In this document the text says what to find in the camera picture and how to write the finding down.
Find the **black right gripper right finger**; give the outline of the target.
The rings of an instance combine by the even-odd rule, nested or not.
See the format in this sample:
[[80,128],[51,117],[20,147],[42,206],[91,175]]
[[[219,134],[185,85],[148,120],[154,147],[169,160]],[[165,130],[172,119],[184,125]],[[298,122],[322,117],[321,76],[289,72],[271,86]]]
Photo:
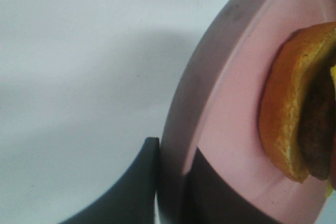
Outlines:
[[184,223],[275,223],[275,219],[236,193],[214,171],[200,150],[188,175]]

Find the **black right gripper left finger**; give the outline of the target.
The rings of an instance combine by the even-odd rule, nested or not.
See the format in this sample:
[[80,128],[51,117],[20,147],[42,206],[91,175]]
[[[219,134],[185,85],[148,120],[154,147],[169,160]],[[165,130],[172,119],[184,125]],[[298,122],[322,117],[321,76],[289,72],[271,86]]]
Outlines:
[[138,155],[101,197],[63,223],[155,223],[159,139],[145,139]]

